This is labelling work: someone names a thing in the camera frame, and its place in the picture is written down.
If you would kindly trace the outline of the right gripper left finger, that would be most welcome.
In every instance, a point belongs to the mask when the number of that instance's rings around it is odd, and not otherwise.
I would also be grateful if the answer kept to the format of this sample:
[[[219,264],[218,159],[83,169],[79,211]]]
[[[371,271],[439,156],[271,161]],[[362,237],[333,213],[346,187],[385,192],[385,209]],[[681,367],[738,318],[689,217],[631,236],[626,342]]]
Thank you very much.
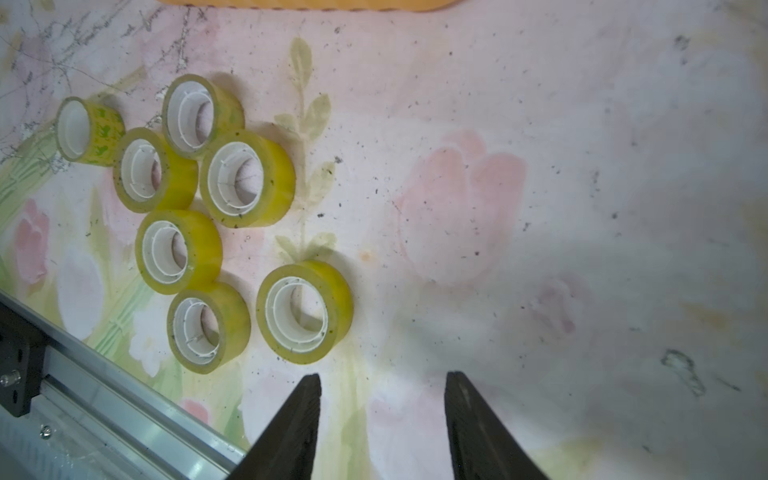
[[[310,479],[321,395],[320,375],[305,375],[227,479]]]

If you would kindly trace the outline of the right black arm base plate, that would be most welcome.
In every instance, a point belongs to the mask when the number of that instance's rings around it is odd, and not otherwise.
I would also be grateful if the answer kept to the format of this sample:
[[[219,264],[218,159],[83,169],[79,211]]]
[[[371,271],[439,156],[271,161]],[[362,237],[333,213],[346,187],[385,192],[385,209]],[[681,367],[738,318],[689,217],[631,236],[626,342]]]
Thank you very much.
[[[1,406],[19,418],[40,394],[47,337],[2,304],[0,341]]]

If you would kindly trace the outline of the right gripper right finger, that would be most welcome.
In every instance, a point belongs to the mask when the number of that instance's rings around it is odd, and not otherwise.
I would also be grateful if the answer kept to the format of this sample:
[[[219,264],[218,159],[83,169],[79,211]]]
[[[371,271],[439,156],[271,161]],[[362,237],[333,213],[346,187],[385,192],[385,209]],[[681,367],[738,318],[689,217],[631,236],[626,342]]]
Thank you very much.
[[[547,478],[464,373],[447,374],[444,407],[456,479]]]

